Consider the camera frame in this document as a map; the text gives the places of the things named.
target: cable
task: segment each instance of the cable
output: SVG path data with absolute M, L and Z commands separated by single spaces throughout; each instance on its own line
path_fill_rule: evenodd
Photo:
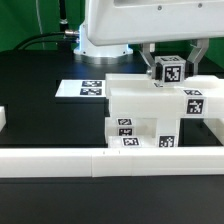
M 23 45 L 29 43 L 30 41 L 36 40 L 36 39 L 50 37 L 50 36 L 61 36 L 61 35 L 64 35 L 64 32 L 53 32 L 53 33 L 45 33 L 45 34 L 35 35 L 35 36 L 29 37 L 26 40 L 19 43 L 17 46 L 15 46 L 14 50 L 19 50 Z
M 31 43 L 27 43 L 24 47 L 21 48 L 21 50 L 25 50 L 27 47 L 33 45 L 33 44 L 39 44 L 39 43 L 59 43 L 59 42 L 65 42 L 64 40 L 39 40 L 39 41 L 33 41 Z
M 40 17 L 40 2 L 39 0 L 36 0 L 36 12 L 37 12 L 37 20 L 38 20 L 38 25 L 40 29 L 40 34 L 43 34 L 43 27 L 42 27 L 42 22 L 41 22 L 41 17 Z
M 65 0 L 59 0 L 59 12 L 60 12 L 60 31 L 65 31 L 69 28 L 68 20 L 66 18 L 66 5 Z

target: stacked blocks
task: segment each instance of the stacked blocks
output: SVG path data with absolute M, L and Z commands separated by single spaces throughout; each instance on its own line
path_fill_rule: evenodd
M 108 147 L 177 147 L 181 118 L 218 119 L 214 134 L 224 142 L 224 81 L 215 76 L 184 80 L 185 60 L 179 56 L 157 57 L 156 62 L 158 80 L 143 74 L 106 75 Z

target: black cable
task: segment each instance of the black cable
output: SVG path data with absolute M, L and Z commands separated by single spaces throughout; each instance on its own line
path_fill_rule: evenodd
M 35 36 L 29 37 L 26 40 L 19 43 L 14 48 L 14 50 L 19 50 L 19 48 L 21 48 L 23 45 L 29 43 L 30 41 L 36 40 L 36 39 L 40 39 L 40 38 L 44 38 L 44 37 L 50 37 L 50 36 L 61 36 L 61 35 L 64 35 L 64 32 L 53 32 L 53 33 L 44 33 L 44 34 L 40 34 L 40 35 L 35 35 Z
M 60 31 L 65 31 L 69 28 L 68 20 L 66 18 L 66 6 L 65 0 L 59 0 L 59 11 L 60 11 Z
M 21 50 L 25 50 L 27 47 L 33 45 L 33 44 L 40 44 L 40 43 L 60 43 L 60 42 L 65 42 L 65 40 L 39 40 L 39 41 L 33 41 L 31 43 L 27 43 L 24 47 L 21 48 Z

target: black tabletop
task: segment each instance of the black tabletop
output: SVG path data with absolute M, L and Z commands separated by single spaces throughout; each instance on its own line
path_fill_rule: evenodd
M 104 98 L 55 98 L 62 79 L 105 79 L 105 73 L 145 73 L 138 53 L 120 65 L 77 63 L 70 54 L 0 54 L 0 104 L 5 147 L 107 147 Z M 201 74 L 223 76 L 203 59 Z M 202 120 L 182 120 L 180 146 L 220 145 Z M 160 176 L 0 179 L 1 224 L 220 224 L 224 177 Z

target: green wall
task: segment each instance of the green wall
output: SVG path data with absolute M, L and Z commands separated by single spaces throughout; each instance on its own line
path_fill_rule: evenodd
M 43 31 L 59 31 L 58 0 L 39 0 Z M 70 28 L 77 29 L 84 20 L 85 0 L 66 0 Z M 35 0 L 2 0 L 0 4 L 0 51 L 13 49 L 22 40 L 40 33 Z M 188 50 L 186 41 L 160 43 L 161 51 Z M 224 38 L 210 41 L 207 56 L 224 68 Z

